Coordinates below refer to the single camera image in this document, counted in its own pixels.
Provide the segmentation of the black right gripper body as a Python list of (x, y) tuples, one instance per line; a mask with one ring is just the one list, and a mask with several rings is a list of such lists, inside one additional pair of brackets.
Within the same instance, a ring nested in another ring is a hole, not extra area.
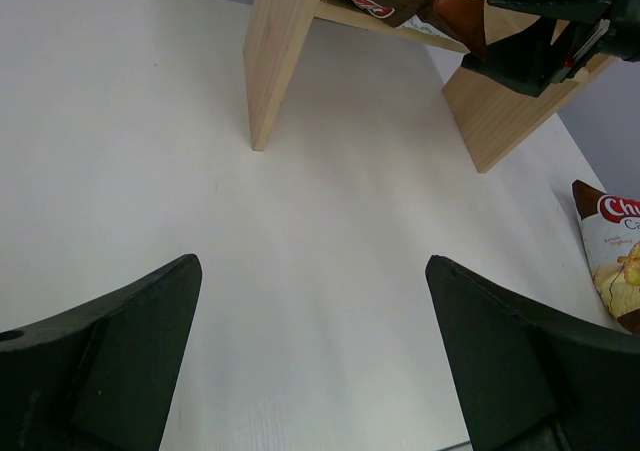
[(567, 23), (552, 45), (549, 81), (573, 78), (597, 54), (639, 60), (639, 0), (557, 0)]

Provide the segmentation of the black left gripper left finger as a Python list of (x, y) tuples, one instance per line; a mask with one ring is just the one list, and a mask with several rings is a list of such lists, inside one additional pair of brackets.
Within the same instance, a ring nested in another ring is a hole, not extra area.
[(202, 283), (194, 254), (1, 334), (4, 450), (157, 450)]

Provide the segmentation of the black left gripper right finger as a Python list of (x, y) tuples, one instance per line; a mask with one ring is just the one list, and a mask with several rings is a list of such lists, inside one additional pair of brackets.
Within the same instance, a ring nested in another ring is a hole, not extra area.
[(638, 449), (638, 337), (444, 256), (425, 276), (473, 449)]

